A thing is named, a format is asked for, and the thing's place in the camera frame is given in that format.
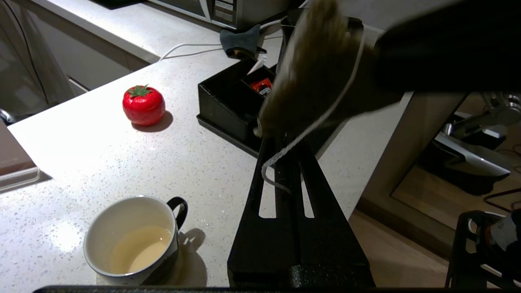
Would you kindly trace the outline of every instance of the white mug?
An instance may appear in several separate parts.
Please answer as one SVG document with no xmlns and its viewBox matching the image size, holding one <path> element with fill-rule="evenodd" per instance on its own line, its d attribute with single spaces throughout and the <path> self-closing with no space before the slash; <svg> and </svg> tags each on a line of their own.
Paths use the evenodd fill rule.
<svg viewBox="0 0 521 293">
<path fill-rule="evenodd" d="M 173 210 L 178 206 L 179 213 L 174 217 Z M 188 204 L 180 197 L 168 202 L 149 196 L 118 201 L 103 210 L 90 225 L 83 242 L 85 259 L 111 284 L 160 284 L 173 273 L 179 254 L 178 229 L 187 212 Z M 147 237 L 152 234 L 155 237 L 158 229 L 165 239 L 161 236 L 160 243 L 152 244 L 153 251 L 149 249 L 152 246 L 146 248 L 153 254 L 143 250 L 139 255 L 131 255 L 149 245 Z M 133 267 L 139 269 L 128 271 Z"/>
</svg>

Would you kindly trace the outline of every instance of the mug handle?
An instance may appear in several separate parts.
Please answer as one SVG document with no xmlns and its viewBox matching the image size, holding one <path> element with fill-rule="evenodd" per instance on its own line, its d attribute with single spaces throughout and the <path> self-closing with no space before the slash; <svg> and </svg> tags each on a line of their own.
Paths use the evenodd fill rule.
<svg viewBox="0 0 521 293">
<path fill-rule="evenodd" d="M 180 197 L 174 197 L 171 200 L 169 200 L 166 204 L 173 210 L 180 205 L 179 207 L 179 213 L 176 217 L 176 223 L 177 223 L 177 229 L 181 229 L 181 226 L 184 223 L 184 220 L 187 218 L 188 213 L 188 204 L 187 201 L 180 198 Z"/>
</svg>

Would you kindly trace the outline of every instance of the drawer handle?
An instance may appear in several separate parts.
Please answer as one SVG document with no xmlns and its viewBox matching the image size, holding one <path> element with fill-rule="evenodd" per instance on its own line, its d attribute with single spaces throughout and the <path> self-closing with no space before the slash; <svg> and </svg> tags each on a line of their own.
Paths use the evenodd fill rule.
<svg viewBox="0 0 521 293">
<path fill-rule="evenodd" d="M 69 77 L 69 82 L 80 88 L 80 90 L 88 93 L 90 90 L 88 90 L 86 87 L 82 86 L 79 82 L 75 81 L 73 78 Z"/>
</svg>

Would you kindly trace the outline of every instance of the string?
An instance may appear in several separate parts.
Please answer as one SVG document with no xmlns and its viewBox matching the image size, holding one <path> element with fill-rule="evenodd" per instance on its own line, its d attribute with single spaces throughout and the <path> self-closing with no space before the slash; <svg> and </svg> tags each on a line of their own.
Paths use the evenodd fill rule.
<svg viewBox="0 0 521 293">
<path fill-rule="evenodd" d="M 362 59 L 362 53 L 364 52 L 364 45 L 365 45 L 365 33 L 362 33 L 362 37 L 360 38 L 360 46 L 358 48 L 358 52 L 356 53 L 356 60 L 355 64 L 353 66 L 353 71 L 351 72 L 351 76 L 349 77 L 349 80 L 345 84 L 344 88 L 342 89 L 342 92 L 338 95 L 338 98 L 333 102 L 333 104 L 311 125 L 309 125 L 297 138 L 295 138 L 290 144 L 288 144 L 285 148 L 280 150 L 278 153 L 273 155 L 269 160 L 267 160 L 262 165 L 262 178 L 265 182 L 268 184 L 271 184 L 275 187 L 278 187 L 282 190 L 284 190 L 287 193 L 291 193 L 291 190 L 287 188 L 286 186 L 275 182 L 274 180 L 271 180 L 266 175 L 266 171 L 268 170 L 269 166 L 275 165 L 283 156 L 285 156 L 292 148 L 294 148 L 299 142 L 301 142 L 306 135 L 308 135 L 310 132 L 315 130 L 320 124 L 322 124 L 329 116 L 334 112 L 334 110 L 337 108 L 338 104 L 342 101 L 342 98 L 345 96 L 345 94 L 348 92 L 349 88 L 353 84 L 353 81 L 355 80 L 356 73 L 358 72 L 358 66 L 360 64 L 360 59 Z"/>
</svg>

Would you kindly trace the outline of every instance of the kitchen counter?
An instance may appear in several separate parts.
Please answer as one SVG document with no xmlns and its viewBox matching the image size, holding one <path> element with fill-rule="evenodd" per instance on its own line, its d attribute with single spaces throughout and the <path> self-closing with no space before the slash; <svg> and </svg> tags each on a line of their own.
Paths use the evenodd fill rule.
<svg viewBox="0 0 521 293">
<path fill-rule="evenodd" d="M 81 7 L 75 10 L 69 3 L 94 5 L 34 1 L 43 6 L 61 5 L 59 9 L 69 14 L 82 13 Z M 135 7 L 154 9 L 144 4 Z M 104 31 L 100 34 L 113 33 L 113 40 L 141 42 L 141 49 L 136 45 L 127 49 L 135 50 L 137 56 L 138 51 L 144 54 L 140 57 L 149 54 L 149 60 L 177 43 L 190 42 L 181 36 L 218 42 L 218 32 L 163 11 L 155 13 L 165 14 L 164 18 L 150 19 L 146 29 L 168 30 L 164 39 L 151 37 L 156 40 L 151 42 L 136 39 L 143 34 L 126 35 L 127 29 L 140 28 L 124 27 L 125 33 L 119 31 L 118 35 L 111 32 L 113 22 L 131 22 L 133 9 L 137 8 L 97 10 L 89 21 L 93 28 Z M 168 28 L 169 23 L 178 26 Z M 280 39 L 264 42 L 268 65 L 276 62 L 279 46 Z M 181 196 L 189 203 L 181 231 L 198 235 L 194 247 L 203 277 L 199 283 L 180 285 L 227 286 L 226 260 L 256 160 L 201 127 L 195 116 L 199 113 L 197 84 L 235 62 L 221 50 L 170 58 L 10 126 L 44 174 L 38 184 L 0 193 L 0 290 L 29 292 L 51 284 L 96 284 L 96 275 L 83 257 L 85 232 L 103 208 L 138 194 L 165 201 Z M 168 113 L 156 127 L 135 129 L 121 109 L 122 95 L 136 84 L 147 83 L 163 93 Z M 406 95 L 399 104 L 351 119 L 320 157 L 346 217 L 409 99 Z M 265 189 L 260 215 L 274 217 L 273 188 Z M 308 199 L 305 209 L 307 215 L 312 214 Z"/>
</svg>

